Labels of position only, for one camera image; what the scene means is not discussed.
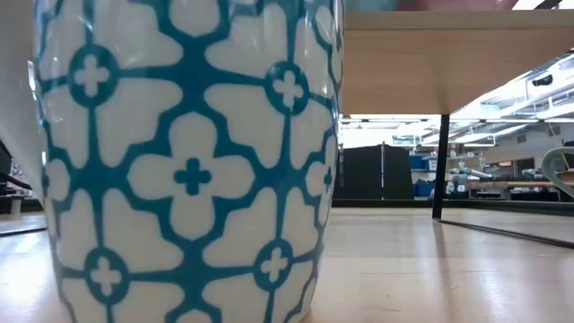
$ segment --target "blue quatrefoil pattern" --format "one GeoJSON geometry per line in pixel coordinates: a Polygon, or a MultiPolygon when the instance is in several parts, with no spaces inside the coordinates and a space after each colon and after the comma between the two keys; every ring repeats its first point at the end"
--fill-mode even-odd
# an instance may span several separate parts
{"type": "Polygon", "coordinates": [[[297,322],[335,178],[337,0],[36,0],[73,322],[297,322]]]}

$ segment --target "black metal table leg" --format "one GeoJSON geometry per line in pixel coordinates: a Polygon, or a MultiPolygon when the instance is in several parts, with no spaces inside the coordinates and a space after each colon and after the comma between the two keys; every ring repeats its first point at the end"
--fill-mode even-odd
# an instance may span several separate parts
{"type": "Polygon", "coordinates": [[[440,219],[442,216],[442,200],[445,196],[445,174],[447,170],[448,127],[450,115],[440,117],[439,156],[437,160],[437,177],[434,185],[434,198],[432,200],[432,218],[440,219]]]}

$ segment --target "shelf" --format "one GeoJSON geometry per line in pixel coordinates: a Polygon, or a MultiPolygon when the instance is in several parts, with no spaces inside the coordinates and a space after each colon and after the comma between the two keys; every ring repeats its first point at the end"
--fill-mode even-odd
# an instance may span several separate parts
{"type": "Polygon", "coordinates": [[[574,11],[349,13],[346,114],[448,114],[574,47],[574,11]]]}

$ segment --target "wall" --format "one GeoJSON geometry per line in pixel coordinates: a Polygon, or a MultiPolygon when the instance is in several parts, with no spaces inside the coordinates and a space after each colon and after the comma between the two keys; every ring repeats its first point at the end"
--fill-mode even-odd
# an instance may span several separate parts
{"type": "Polygon", "coordinates": [[[535,158],[535,167],[540,167],[545,153],[564,142],[574,140],[574,124],[560,124],[561,134],[550,137],[545,130],[548,124],[534,128],[526,133],[526,142],[517,142],[518,134],[508,135],[497,142],[496,147],[488,148],[484,152],[487,163],[515,161],[526,158],[535,158]]]}

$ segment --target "blue and white vase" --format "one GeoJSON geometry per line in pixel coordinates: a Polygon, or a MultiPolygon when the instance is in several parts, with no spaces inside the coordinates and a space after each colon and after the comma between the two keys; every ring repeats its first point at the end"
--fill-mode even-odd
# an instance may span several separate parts
{"type": "Polygon", "coordinates": [[[37,182],[72,321],[298,322],[335,182],[341,0],[34,16],[37,182]]]}

